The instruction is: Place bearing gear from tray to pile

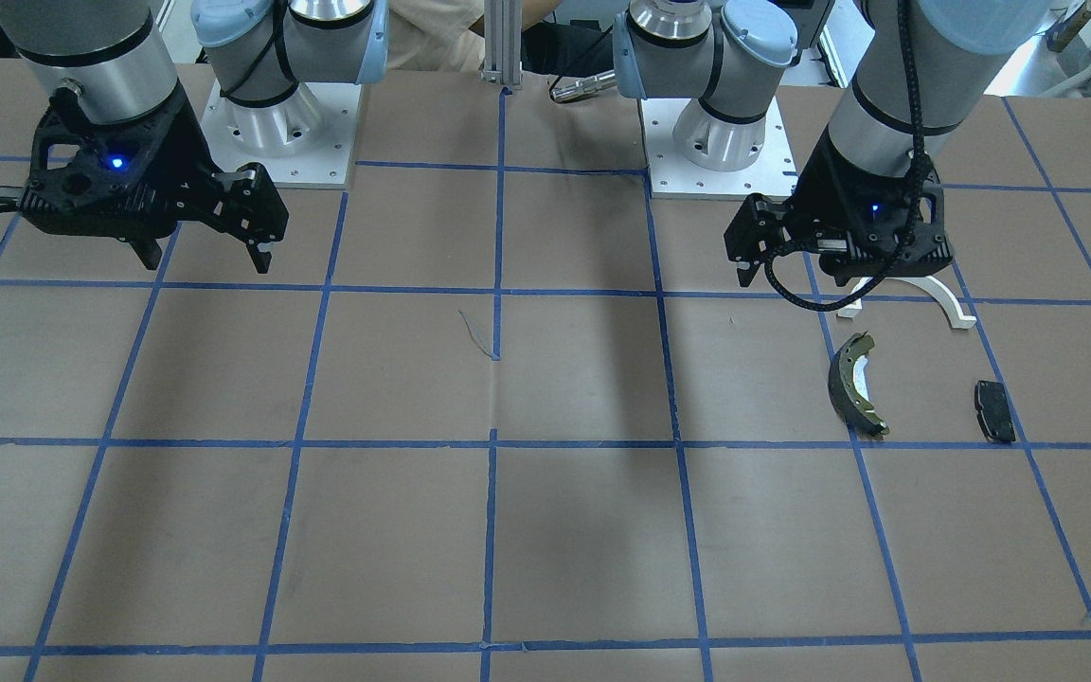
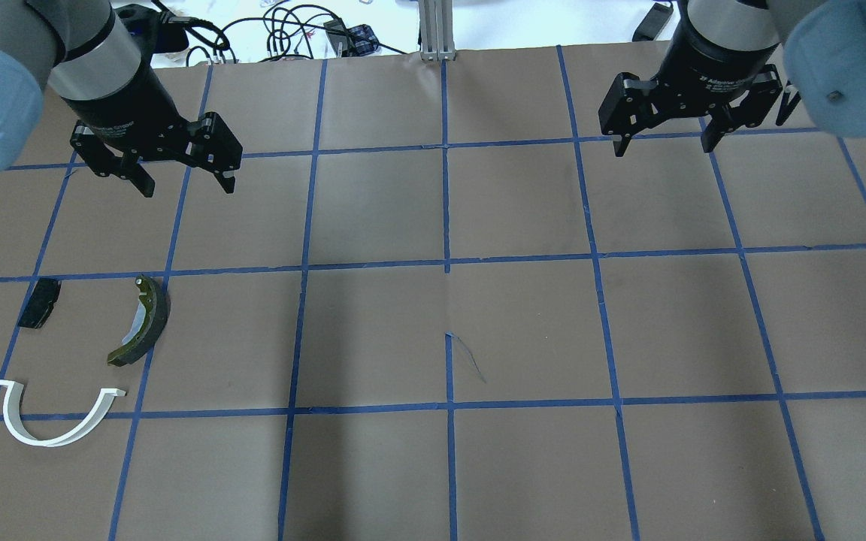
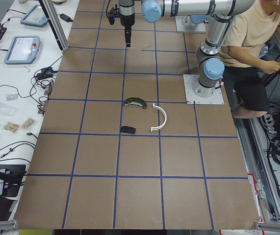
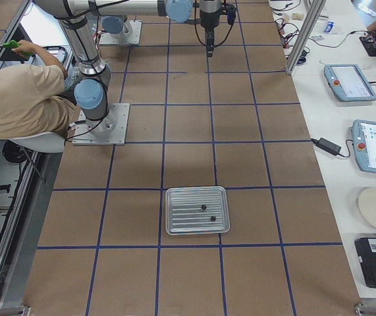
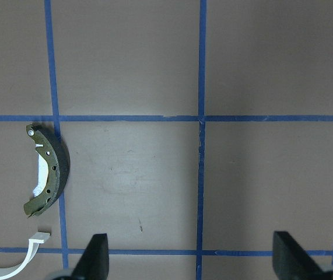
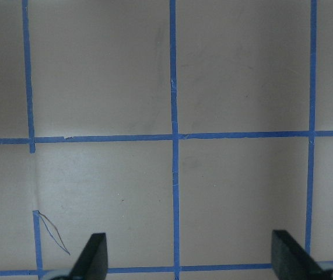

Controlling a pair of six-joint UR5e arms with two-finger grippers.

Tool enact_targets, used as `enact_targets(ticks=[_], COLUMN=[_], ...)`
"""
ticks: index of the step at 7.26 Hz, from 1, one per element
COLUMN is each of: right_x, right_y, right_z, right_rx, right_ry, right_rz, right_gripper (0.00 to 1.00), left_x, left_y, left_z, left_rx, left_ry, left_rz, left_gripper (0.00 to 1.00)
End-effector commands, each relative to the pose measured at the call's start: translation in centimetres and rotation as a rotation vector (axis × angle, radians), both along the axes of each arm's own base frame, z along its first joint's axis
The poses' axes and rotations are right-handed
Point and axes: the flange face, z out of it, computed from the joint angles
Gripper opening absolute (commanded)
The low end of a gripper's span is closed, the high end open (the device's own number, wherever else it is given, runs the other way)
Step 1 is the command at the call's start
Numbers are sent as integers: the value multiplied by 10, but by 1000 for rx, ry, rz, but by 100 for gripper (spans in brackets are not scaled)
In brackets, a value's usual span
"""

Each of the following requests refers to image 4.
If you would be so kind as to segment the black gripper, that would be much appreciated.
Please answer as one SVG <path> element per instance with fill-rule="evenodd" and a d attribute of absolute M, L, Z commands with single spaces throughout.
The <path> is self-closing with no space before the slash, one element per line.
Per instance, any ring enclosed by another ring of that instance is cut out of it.
<path fill-rule="evenodd" d="M 205 50 L 212 57 L 215 46 L 214 28 L 219 25 L 222 4 L 220 0 L 200 0 L 200 24 L 205 29 Z"/>

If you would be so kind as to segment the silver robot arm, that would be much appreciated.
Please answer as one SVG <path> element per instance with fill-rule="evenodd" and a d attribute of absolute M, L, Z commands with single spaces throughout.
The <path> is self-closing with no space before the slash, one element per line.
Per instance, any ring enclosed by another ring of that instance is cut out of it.
<path fill-rule="evenodd" d="M 132 26 L 126 15 L 103 16 L 101 21 L 103 29 L 114 36 L 129 36 L 133 33 Z"/>
<path fill-rule="evenodd" d="M 214 29 L 223 14 L 221 1 L 36 1 L 36 5 L 59 21 L 76 55 L 82 80 L 74 89 L 74 97 L 85 116 L 87 133 L 98 140 L 112 134 L 117 116 L 107 100 L 111 71 L 99 55 L 86 15 L 166 16 L 183 23 L 190 18 L 192 9 L 199 9 L 198 22 L 205 30 L 206 53 L 212 56 Z"/>

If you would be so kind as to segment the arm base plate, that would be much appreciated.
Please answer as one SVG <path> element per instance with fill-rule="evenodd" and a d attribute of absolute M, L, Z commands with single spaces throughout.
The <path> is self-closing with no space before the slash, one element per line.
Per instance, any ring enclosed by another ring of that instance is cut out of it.
<path fill-rule="evenodd" d="M 98 122 L 86 120 L 80 110 L 78 120 L 84 120 L 75 129 L 76 137 L 71 139 L 74 145 L 124 145 L 130 113 L 129 103 L 110 103 L 109 113 Z"/>
<path fill-rule="evenodd" d="M 99 44 L 102 46 L 127 46 L 127 45 L 139 45 L 142 21 L 141 20 L 128 20 L 132 26 L 133 33 L 129 36 L 114 36 L 107 33 L 105 30 L 100 34 Z"/>

